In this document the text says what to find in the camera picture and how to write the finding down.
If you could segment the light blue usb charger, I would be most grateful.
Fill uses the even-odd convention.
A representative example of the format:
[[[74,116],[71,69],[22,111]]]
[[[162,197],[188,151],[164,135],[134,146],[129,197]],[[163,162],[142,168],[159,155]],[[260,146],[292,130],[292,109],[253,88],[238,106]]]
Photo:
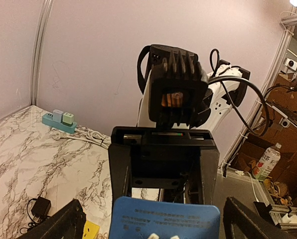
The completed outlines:
[[[57,123],[62,123],[63,114],[63,111],[54,109],[52,113],[52,120]]]

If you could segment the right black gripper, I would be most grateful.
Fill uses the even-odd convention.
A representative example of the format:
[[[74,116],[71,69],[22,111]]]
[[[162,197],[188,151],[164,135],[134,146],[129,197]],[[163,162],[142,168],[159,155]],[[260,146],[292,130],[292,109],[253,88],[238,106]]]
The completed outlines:
[[[113,202],[147,188],[164,202],[213,203],[220,153],[208,130],[117,126],[108,154]]]

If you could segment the teal power strip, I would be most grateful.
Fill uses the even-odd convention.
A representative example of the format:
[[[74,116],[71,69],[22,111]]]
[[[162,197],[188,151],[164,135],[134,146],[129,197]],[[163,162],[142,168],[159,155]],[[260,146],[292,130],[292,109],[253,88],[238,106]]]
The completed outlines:
[[[53,120],[53,114],[51,113],[46,113],[42,116],[42,123],[57,129],[52,136],[54,140],[65,138],[80,140],[95,144],[104,149],[108,149],[111,144],[111,138],[109,136],[91,129],[79,129],[76,122],[73,122],[71,125],[56,122]]]

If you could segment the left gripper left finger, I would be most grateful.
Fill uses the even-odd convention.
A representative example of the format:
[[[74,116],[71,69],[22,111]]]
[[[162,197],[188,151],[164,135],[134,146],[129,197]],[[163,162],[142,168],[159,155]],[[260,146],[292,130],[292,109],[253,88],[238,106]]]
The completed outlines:
[[[77,199],[73,199],[52,217],[45,220],[19,239],[81,239],[84,235],[86,214]]]

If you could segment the green usb charger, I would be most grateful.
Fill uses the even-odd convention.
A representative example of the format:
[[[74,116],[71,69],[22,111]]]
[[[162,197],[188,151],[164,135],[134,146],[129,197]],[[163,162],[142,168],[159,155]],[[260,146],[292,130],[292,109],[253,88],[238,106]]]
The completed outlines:
[[[62,116],[62,123],[71,126],[74,123],[74,115],[72,113],[65,112]]]

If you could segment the black power adapter with cable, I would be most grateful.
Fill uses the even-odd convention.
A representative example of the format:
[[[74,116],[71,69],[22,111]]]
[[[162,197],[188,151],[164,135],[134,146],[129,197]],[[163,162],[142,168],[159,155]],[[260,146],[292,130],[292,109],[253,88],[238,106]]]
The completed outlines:
[[[20,234],[26,234],[27,232],[47,220],[50,217],[48,215],[50,208],[51,201],[49,199],[41,196],[29,199],[26,205],[26,212],[30,219],[30,222],[27,224],[27,227],[23,227],[19,230]]]

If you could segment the yellow cube socket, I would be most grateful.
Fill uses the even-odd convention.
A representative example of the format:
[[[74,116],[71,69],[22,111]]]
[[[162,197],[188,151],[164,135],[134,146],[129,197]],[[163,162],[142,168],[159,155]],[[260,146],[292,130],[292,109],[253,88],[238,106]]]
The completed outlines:
[[[86,221],[84,224],[82,239],[96,239],[99,234],[99,230],[99,225],[91,221]]]

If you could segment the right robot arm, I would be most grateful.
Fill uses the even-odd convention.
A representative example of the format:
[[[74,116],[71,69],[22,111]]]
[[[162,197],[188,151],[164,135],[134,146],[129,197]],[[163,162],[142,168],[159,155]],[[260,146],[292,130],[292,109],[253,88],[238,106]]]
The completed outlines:
[[[137,124],[115,127],[108,149],[113,201],[148,188],[164,202],[211,205],[220,157],[212,135],[241,104],[249,78],[224,60],[206,73],[193,52],[145,46]]]

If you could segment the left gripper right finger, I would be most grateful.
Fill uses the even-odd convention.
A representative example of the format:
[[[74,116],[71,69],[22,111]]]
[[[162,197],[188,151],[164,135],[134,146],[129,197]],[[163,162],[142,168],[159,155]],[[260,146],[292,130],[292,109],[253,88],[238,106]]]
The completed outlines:
[[[234,197],[226,198],[223,208],[223,225],[227,239],[293,239],[255,214]]]

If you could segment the blue cube socket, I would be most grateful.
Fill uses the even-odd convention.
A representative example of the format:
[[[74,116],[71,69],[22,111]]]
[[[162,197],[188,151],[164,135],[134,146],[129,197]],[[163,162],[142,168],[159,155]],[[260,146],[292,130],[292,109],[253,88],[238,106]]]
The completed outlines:
[[[217,239],[220,211],[213,205],[179,204],[119,197],[111,239]]]

